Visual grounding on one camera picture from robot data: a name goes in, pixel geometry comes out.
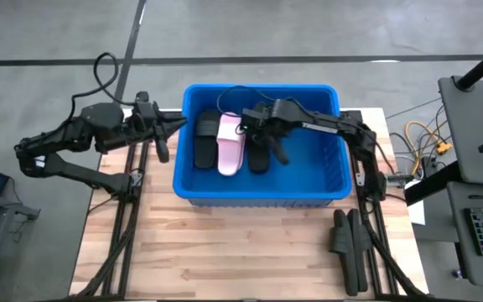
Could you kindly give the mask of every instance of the yellow cable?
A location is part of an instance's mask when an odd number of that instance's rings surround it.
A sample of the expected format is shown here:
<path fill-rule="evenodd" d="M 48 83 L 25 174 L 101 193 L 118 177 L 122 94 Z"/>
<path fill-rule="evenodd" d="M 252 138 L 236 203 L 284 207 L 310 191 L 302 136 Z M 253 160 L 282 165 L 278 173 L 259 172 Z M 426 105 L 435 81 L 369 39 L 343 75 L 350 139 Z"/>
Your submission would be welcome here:
<path fill-rule="evenodd" d="M 443 125 L 445 125 L 445 123 L 447 123 L 447 121 L 442 122 L 437 128 L 435 128 L 435 131 L 437 131 L 441 127 L 443 127 Z M 429 139 L 430 138 L 434 138 L 437 135 L 437 134 L 435 134 L 435 132 L 432 132 L 431 130 L 429 130 L 428 127 L 426 127 L 426 130 L 428 130 L 428 132 L 430 133 L 430 136 L 429 136 L 428 140 L 426 141 L 426 143 L 424 144 L 424 146 L 421 149 L 418 150 L 418 155 L 417 155 L 417 158 L 415 160 L 415 165 L 413 166 L 411 175 L 415 175 L 415 173 L 417 173 L 418 166 L 420 165 L 420 159 L 422 158 L 422 154 L 424 152 L 424 149 L 428 146 Z M 439 144 L 440 141 L 436 138 L 435 139 L 435 143 L 436 144 Z"/>
<path fill-rule="evenodd" d="M 428 128 L 428 126 L 426 126 L 425 124 L 421 123 L 421 122 L 417 122 L 417 121 L 411 121 L 411 122 L 408 122 L 406 124 L 406 131 L 405 131 L 405 134 L 406 134 L 406 139 L 408 140 L 408 143 L 409 145 L 411 146 L 411 148 L 414 150 L 415 149 L 415 144 L 411 141 L 411 138 L 409 138 L 409 126 L 411 125 L 419 125 L 420 127 L 424 128 L 428 133 L 430 133 L 431 135 L 429 136 L 428 138 L 428 141 L 431 139 L 431 138 L 434 138 L 435 137 L 435 133 L 432 132 L 432 130 L 430 130 Z"/>

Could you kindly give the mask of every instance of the blue bin rim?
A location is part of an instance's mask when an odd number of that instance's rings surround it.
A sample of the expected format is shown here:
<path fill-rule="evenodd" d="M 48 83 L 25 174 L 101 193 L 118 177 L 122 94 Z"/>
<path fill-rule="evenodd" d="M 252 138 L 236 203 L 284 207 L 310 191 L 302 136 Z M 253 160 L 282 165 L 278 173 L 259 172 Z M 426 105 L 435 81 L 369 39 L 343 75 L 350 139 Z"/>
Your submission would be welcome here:
<path fill-rule="evenodd" d="M 331 95 L 331 99 L 333 100 L 332 106 L 333 111 L 338 112 L 340 114 L 338 96 L 336 91 L 333 87 L 325 84 L 193 84 L 186 88 L 184 92 L 184 101 L 182 105 L 182 115 L 186 115 L 188 110 L 190 109 L 189 100 L 191 93 L 194 90 L 200 88 L 228 88 L 232 86 L 247 86 L 251 88 L 256 88 L 258 90 L 262 88 L 293 88 L 293 89 L 320 89 L 323 91 L 327 91 Z M 186 136 L 187 127 L 183 126 L 179 130 L 179 141 L 178 141 L 178 148 L 183 149 L 185 148 L 186 142 L 185 140 L 181 139 Z M 303 199 L 311 199 L 311 200 L 339 200 L 346 198 L 351 192 L 351 175 L 350 175 L 350 167 L 348 166 L 349 160 L 347 158 L 347 153 L 345 150 L 345 142 L 342 138 L 340 138 L 341 144 L 340 148 L 340 161 L 342 163 L 342 177 L 345 180 L 345 186 L 342 190 L 337 190 L 331 193 L 304 193 L 299 192 L 296 193 L 295 196 L 291 196 L 291 193 L 282 193 L 282 192 L 258 192 L 258 199 L 281 199 L 281 200 L 303 200 Z M 173 177 L 173 189 L 174 193 L 184 199 L 247 199 L 246 191 L 230 191 L 230 192 L 213 192 L 213 197 L 210 196 L 210 192 L 206 191 L 190 191 L 184 189 L 182 186 L 182 167 L 185 164 L 185 157 L 176 157 L 175 165 L 174 165 L 174 177 Z"/>

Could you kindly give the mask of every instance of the slipper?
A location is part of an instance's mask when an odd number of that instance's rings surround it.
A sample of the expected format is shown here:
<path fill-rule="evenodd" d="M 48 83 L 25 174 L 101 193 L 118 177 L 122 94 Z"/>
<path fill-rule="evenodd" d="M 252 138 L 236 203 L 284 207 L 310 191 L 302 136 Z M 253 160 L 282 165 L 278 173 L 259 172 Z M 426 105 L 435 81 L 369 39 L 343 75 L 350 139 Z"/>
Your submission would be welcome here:
<path fill-rule="evenodd" d="M 254 111 L 263 111 L 266 105 L 259 102 L 254 108 Z M 254 174 L 262 174 L 269 169 L 269 150 L 265 142 L 256 142 L 257 138 L 247 139 L 247 163 L 249 170 Z"/>
<path fill-rule="evenodd" d="M 219 118 L 217 110 L 206 110 L 197 118 L 193 138 L 194 162 L 197 168 L 209 169 L 216 166 Z"/>
<path fill-rule="evenodd" d="M 233 176 L 242 167 L 245 134 L 238 134 L 241 121 L 241 117 L 221 115 L 217 133 L 217 169 L 224 176 Z"/>

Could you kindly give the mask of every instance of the pink slipper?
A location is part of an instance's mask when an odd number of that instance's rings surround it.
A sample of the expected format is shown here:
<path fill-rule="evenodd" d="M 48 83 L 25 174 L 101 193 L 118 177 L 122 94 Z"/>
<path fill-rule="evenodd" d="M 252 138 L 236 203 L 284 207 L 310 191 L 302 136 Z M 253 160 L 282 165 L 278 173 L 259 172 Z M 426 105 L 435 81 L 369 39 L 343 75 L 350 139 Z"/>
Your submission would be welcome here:
<path fill-rule="evenodd" d="M 233 176 L 242 167 L 245 134 L 238 134 L 238 125 L 241 121 L 241 117 L 229 117 L 225 114 L 221 115 L 219 121 L 217 169 L 224 176 Z"/>

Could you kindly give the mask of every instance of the wire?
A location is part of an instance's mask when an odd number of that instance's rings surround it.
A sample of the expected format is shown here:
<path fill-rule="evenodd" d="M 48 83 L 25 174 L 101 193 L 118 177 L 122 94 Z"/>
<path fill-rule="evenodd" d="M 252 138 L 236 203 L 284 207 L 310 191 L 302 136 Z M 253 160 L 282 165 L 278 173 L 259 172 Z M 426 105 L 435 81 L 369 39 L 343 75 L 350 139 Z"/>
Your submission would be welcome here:
<path fill-rule="evenodd" d="M 389 160 L 387 159 L 387 156 L 385 155 L 385 153 L 383 152 L 383 149 L 382 149 L 382 146 L 379 145 L 378 142 L 376 142 L 376 140 L 372 139 L 372 141 L 374 143 L 376 143 L 376 146 L 377 148 L 379 149 L 379 152 L 382 153 L 382 157 L 383 157 L 383 160 L 385 160 L 385 163 L 387 163 L 387 166 L 389 167 L 389 169 L 391 170 L 391 173 L 392 174 L 396 174 L 396 172 L 394 172 L 394 168 L 392 167 L 391 165 L 391 162 L 389 162 Z"/>
<path fill-rule="evenodd" d="M 397 159 L 407 159 L 410 162 L 413 162 L 415 164 L 415 159 L 412 159 L 412 158 L 410 158 L 410 157 L 408 157 L 406 155 L 395 155 L 394 157 L 397 158 Z M 423 179 L 424 178 L 424 169 L 423 169 L 422 166 L 418 167 L 418 169 L 420 170 L 420 176 L 419 177 L 420 177 L 420 179 Z"/>
<path fill-rule="evenodd" d="M 216 105 L 217 105 L 217 110 L 219 112 L 221 112 L 221 114 L 224 114 L 228 117 L 239 117 L 239 115 L 237 114 L 230 114 L 228 112 L 224 112 L 223 110 L 221 110 L 221 107 L 219 106 L 219 102 L 221 100 L 221 98 L 228 92 L 228 91 L 231 91 L 235 88 L 245 88 L 245 89 L 249 89 L 249 90 L 252 90 L 252 91 L 255 91 L 259 96 L 265 98 L 266 100 L 268 101 L 271 101 L 271 102 L 275 102 L 276 100 L 269 97 L 269 96 L 266 96 L 265 94 L 263 94 L 261 91 L 259 91 L 258 89 L 256 88 L 253 88 L 253 87 L 249 87 L 249 86 L 244 86 L 244 85 L 235 85 L 235 86 L 231 86 L 231 87 L 228 87 L 226 88 L 222 93 L 220 93 L 220 95 L 217 97 L 217 100 L 216 100 Z"/>
<path fill-rule="evenodd" d="M 111 196 L 111 197 L 109 197 L 109 199 L 108 199 L 108 200 L 105 200 L 105 201 L 103 201 L 103 202 L 101 202 L 101 203 L 97 204 L 96 206 L 93 206 L 91 209 L 89 209 L 89 210 L 87 211 L 87 215 L 91 214 L 91 212 L 92 212 L 92 211 L 94 211 L 95 209 L 97 209 L 97 208 L 99 208 L 99 207 L 101 207 L 101 206 L 105 205 L 107 202 L 109 202 L 109 201 L 113 200 L 114 198 L 115 198 L 114 196 Z"/>
<path fill-rule="evenodd" d="M 435 130 L 438 130 L 439 128 L 443 127 L 443 125 L 445 125 L 445 123 L 447 123 L 447 121 L 444 121 L 443 123 L 441 123 Z M 431 134 L 430 137 L 433 137 L 433 136 L 436 135 L 435 133 L 433 133 L 431 131 L 430 131 L 430 134 Z M 413 166 L 413 171 L 412 171 L 412 174 L 413 175 L 415 175 L 415 173 L 417 172 L 418 166 L 420 165 L 420 159 L 422 158 L 422 153 L 426 149 L 426 146 L 428 145 L 428 143 L 429 143 L 429 140 L 426 141 L 426 144 L 424 145 L 424 147 L 422 149 L 420 149 L 420 151 L 418 151 L 417 163 Z M 435 142 L 434 149 L 437 146 L 439 146 L 439 141 L 438 142 Z"/>
<path fill-rule="evenodd" d="M 444 139 L 451 139 L 452 138 L 452 135 L 449 135 L 448 137 L 444 138 Z M 433 145 L 435 145 L 436 143 L 431 143 L 429 144 L 428 146 L 426 147 L 431 147 Z M 419 149 L 416 149 L 416 150 L 413 150 L 414 153 L 417 153 L 418 151 L 420 151 L 422 148 L 419 148 Z M 396 151 L 395 154 L 409 154 L 409 152 L 407 151 Z"/>
<path fill-rule="evenodd" d="M 435 148 L 437 148 L 437 146 L 434 146 L 434 147 L 432 148 L 432 150 L 429 152 L 429 155 L 428 155 L 428 156 L 429 156 L 430 158 L 432 157 L 432 154 L 434 154 Z"/>
<path fill-rule="evenodd" d="M 408 147 L 409 153 L 411 153 L 413 157 L 416 156 L 416 154 L 413 152 L 413 148 L 409 145 L 408 141 L 406 141 L 406 139 L 402 135 L 400 135 L 399 133 L 389 133 L 389 135 L 396 135 L 397 137 L 399 137 L 406 145 L 406 147 Z"/>
<path fill-rule="evenodd" d="M 106 83 L 101 83 L 100 78 L 98 77 L 98 65 L 100 64 L 100 60 L 103 59 L 105 56 L 109 56 L 112 58 L 113 60 L 113 63 L 115 64 L 115 73 L 113 73 L 113 76 L 111 77 L 111 79 L 109 79 L 109 81 L 107 81 Z M 82 93 L 78 93 L 78 94 L 75 94 L 73 95 L 70 100 L 71 100 L 71 108 L 70 108 L 70 114 L 68 115 L 68 117 L 53 131 L 50 131 L 48 133 L 42 133 L 40 135 L 40 142 L 43 142 L 45 141 L 46 139 L 54 136 L 56 133 L 58 133 L 59 131 L 61 130 L 66 130 L 66 127 L 68 126 L 68 124 L 70 123 L 70 121 L 72 120 L 72 117 L 74 116 L 74 113 L 75 113 L 75 100 L 78 99 L 78 98 L 81 98 L 81 97 L 86 97 L 86 96 L 92 96 L 100 91 L 104 91 L 108 96 L 110 96 L 111 94 L 109 94 L 109 92 L 106 90 L 107 87 L 109 87 L 118 77 L 118 65 L 117 65 L 117 61 L 115 59 L 115 56 L 110 54 L 110 53 L 103 53 L 101 55 L 99 55 L 96 60 L 94 61 L 94 65 L 93 65 L 93 74 L 94 74 L 94 77 L 96 78 L 96 82 L 100 85 L 99 87 L 97 87 L 96 89 L 93 89 L 91 91 L 87 91 L 87 92 L 82 92 Z"/>
<path fill-rule="evenodd" d="M 16 196 L 16 200 L 18 200 L 18 203 L 20 205 L 23 205 L 23 201 L 20 199 L 20 196 L 18 195 L 18 193 L 16 192 L 16 180 L 13 178 L 13 177 L 9 177 L 9 179 L 13 182 L 12 183 L 12 187 L 13 187 L 13 193 L 14 193 L 14 196 Z"/>
<path fill-rule="evenodd" d="M 29 220 L 24 220 L 22 222 L 20 222 L 20 225 L 16 228 L 16 230 L 14 231 L 10 231 L 9 234 L 13 234 L 13 241 L 18 243 L 20 242 L 20 240 L 22 240 L 22 231 L 20 231 L 22 229 L 22 227 L 27 223 L 27 222 L 30 222 Z"/>
<path fill-rule="evenodd" d="M 386 194 L 385 194 L 385 196 L 387 196 L 387 197 L 392 197 L 392 198 L 396 198 L 396 199 L 401 200 L 401 201 L 406 201 L 406 199 L 405 199 L 405 198 L 400 197 L 400 196 L 398 196 L 398 195 L 394 195 L 394 194 L 389 194 L 389 193 L 386 193 Z"/>
<path fill-rule="evenodd" d="M 100 61 L 101 59 L 103 59 L 104 57 L 108 56 L 112 62 L 113 62 L 113 67 L 114 67 L 114 72 L 113 72 L 113 76 L 114 78 L 116 79 L 118 77 L 118 64 L 117 64 L 117 58 L 115 57 L 114 54 L 112 53 L 109 53 L 109 52 L 105 52 L 103 54 L 101 54 L 98 58 L 96 58 L 96 60 Z M 107 87 L 109 85 L 104 85 L 104 83 L 101 82 L 100 80 L 100 76 L 98 76 L 98 64 L 95 62 L 94 64 L 94 69 L 93 69 L 93 73 L 94 73 L 94 78 L 96 80 L 96 83 L 98 83 L 98 86 L 104 91 L 105 94 L 107 94 L 107 96 L 109 96 L 113 101 L 121 104 L 121 105 L 126 105 L 126 106 L 135 106 L 136 105 L 136 102 L 124 102 L 124 101 L 121 101 L 117 98 L 115 98 L 110 92 L 109 90 L 107 90 Z"/>
<path fill-rule="evenodd" d="M 370 203 L 372 205 L 372 209 L 367 211 L 366 214 L 367 215 L 370 215 L 371 213 L 373 213 L 375 210 L 376 210 L 376 206 L 374 205 L 373 202 Z"/>
<path fill-rule="evenodd" d="M 432 119 L 431 119 L 431 120 L 428 122 L 428 124 L 426 124 L 426 127 L 428 127 L 428 128 L 429 128 L 429 126 L 432 124 L 432 122 L 435 122 L 435 119 L 436 119 L 435 117 L 434 117 L 434 118 L 432 118 Z M 417 140 L 419 140 L 420 136 L 421 136 L 423 133 L 425 133 L 425 132 L 426 132 L 426 129 L 423 129 L 423 130 L 422 130 L 422 131 L 421 131 L 421 132 L 418 134 L 418 136 L 417 136 Z"/>
<path fill-rule="evenodd" d="M 424 128 L 425 131 L 427 131 L 429 134 L 430 134 L 430 138 L 434 138 L 435 139 L 435 142 L 437 142 L 437 138 L 435 138 L 435 133 L 430 130 L 430 128 L 428 128 L 428 126 L 426 126 L 424 123 L 422 122 L 417 122 L 417 121 L 411 121 L 411 122 L 408 122 L 406 124 L 406 129 L 405 129 L 405 134 L 406 134 L 406 139 L 408 141 L 408 143 L 411 145 L 411 146 L 414 146 L 414 143 L 411 141 L 411 138 L 409 138 L 409 127 L 411 125 L 419 125 L 420 127 Z"/>
<path fill-rule="evenodd" d="M 441 105 L 441 107 L 439 108 L 439 110 L 437 111 L 437 113 L 435 114 L 435 130 L 437 131 L 437 134 L 439 135 L 439 138 L 441 138 L 441 130 L 439 129 L 440 126 L 439 126 L 439 119 L 438 119 L 438 116 L 439 114 L 441 113 L 441 110 L 443 109 L 444 105 Z"/>
<path fill-rule="evenodd" d="M 438 97 L 438 98 L 436 98 L 436 99 L 433 99 L 432 101 L 428 101 L 428 102 L 422 103 L 422 104 L 420 104 L 420 105 L 417 105 L 417 106 L 415 106 L 415 107 L 411 107 L 411 108 L 409 108 L 409 109 L 406 109 L 406 110 L 404 110 L 404 111 L 400 111 L 400 112 L 394 113 L 394 114 L 392 114 L 392 115 L 390 115 L 390 116 L 388 116 L 388 117 L 385 117 L 385 119 L 389 119 L 389 118 L 392 118 L 392 117 L 398 116 L 398 115 L 403 114 L 403 113 L 405 113 L 405 112 L 410 112 L 410 111 L 415 110 L 415 109 L 417 109 L 417 108 L 420 108 L 420 107 L 422 107 L 422 106 L 426 106 L 426 105 L 428 105 L 428 104 L 431 104 L 431 103 L 433 103 L 433 102 L 436 102 L 436 101 L 438 101 L 438 100 L 440 100 L 440 99 L 441 99 L 441 97 Z"/>

